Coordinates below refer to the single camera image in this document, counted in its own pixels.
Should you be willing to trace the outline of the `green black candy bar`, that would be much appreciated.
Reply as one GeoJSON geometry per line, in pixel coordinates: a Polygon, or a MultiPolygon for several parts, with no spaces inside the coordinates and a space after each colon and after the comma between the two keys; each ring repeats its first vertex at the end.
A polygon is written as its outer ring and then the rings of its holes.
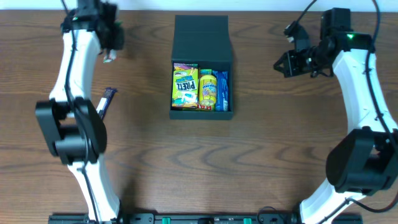
{"type": "Polygon", "coordinates": [[[103,63],[110,63],[117,58],[117,51],[114,49],[106,49],[103,63]]]}

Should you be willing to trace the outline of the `purple white candy bar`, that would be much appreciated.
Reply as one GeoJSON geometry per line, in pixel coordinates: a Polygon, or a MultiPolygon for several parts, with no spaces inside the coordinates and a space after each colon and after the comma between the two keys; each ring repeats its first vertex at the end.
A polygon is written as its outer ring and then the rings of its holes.
{"type": "Polygon", "coordinates": [[[105,88],[104,94],[101,97],[97,107],[96,112],[98,113],[101,120],[104,119],[106,111],[111,104],[114,95],[118,92],[116,88],[107,87],[105,88]]]}

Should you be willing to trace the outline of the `green Pretz snack box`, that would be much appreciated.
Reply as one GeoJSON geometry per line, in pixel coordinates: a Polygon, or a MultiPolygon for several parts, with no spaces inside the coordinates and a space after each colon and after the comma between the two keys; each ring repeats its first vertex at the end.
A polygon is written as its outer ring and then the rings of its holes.
{"type": "Polygon", "coordinates": [[[171,106],[196,108],[198,104],[198,65],[174,63],[171,106]]]}

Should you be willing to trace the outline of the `dark green gift box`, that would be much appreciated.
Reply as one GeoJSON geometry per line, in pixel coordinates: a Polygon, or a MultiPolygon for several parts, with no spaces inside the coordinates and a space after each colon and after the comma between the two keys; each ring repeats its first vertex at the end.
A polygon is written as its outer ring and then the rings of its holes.
{"type": "Polygon", "coordinates": [[[228,73],[228,110],[198,111],[170,107],[170,119],[231,120],[234,115],[233,46],[228,16],[176,15],[172,63],[196,63],[228,73]]]}

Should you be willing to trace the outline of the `Haribo sour worms bag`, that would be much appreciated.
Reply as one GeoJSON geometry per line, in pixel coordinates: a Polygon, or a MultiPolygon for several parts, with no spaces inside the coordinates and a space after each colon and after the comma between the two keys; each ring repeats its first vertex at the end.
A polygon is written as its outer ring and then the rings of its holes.
{"type": "MultiPolygon", "coordinates": [[[[200,74],[199,74],[199,80],[204,75],[213,75],[212,70],[211,69],[201,69],[200,74]]],[[[203,109],[203,110],[214,110],[214,106],[215,106],[215,104],[213,106],[205,106],[205,105],[199,104],[200,109],[203,109]]]]}

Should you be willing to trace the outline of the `blue cookie wrapper pack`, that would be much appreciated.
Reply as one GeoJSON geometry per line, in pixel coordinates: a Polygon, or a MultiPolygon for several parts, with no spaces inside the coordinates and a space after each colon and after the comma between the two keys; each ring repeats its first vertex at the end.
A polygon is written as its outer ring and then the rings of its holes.
{"type": "Polygon", "coordinates": [[[217,79],[217,95],[216,95],[215,110],[228,111],[229,107],[228,72],[213,70],[212,74],[217,79]]]}

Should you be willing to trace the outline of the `yellow Mentos candy bottle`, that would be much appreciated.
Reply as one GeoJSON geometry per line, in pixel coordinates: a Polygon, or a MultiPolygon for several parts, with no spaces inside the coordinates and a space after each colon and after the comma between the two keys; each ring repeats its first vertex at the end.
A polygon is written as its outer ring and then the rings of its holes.
{"type": "Polygon", "coordinates": [[[199,104],[213,106],[217,97],[217,79],[213,75],[204,75],[199,80],[199,104]]]}

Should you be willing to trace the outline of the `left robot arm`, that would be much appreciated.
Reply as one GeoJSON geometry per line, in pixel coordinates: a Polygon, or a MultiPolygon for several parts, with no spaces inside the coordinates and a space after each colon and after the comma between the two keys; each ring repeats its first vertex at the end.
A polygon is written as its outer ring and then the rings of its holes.
{"type": "Polygon", "coordinates": [[[113,2],[81,0],[65,10],[63,55],[49,99],[38,101],[35,116],[50,153],[67,166],[88,206],[82,223],[122,223],[121,201],[105,165],[107,131],[91,102],[96,60],[124,45],[124,30],[113,2]]]}

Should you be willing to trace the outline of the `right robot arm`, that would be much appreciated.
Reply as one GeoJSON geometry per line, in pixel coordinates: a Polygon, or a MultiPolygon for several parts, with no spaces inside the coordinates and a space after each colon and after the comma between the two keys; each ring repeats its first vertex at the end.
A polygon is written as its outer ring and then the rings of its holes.
{"type": "Polygon", "coordinates": [[[387,190],[397,178],[397,123],[382,94],[374,37],[344,27],[312,46],[304,30],[286,30],[295,47],[274,64],[285,77],[329,68],[343,94],[348,133],[326,159],[326,179],[298,205],[302,223],[331,223],[352,204],[387,190]]]}

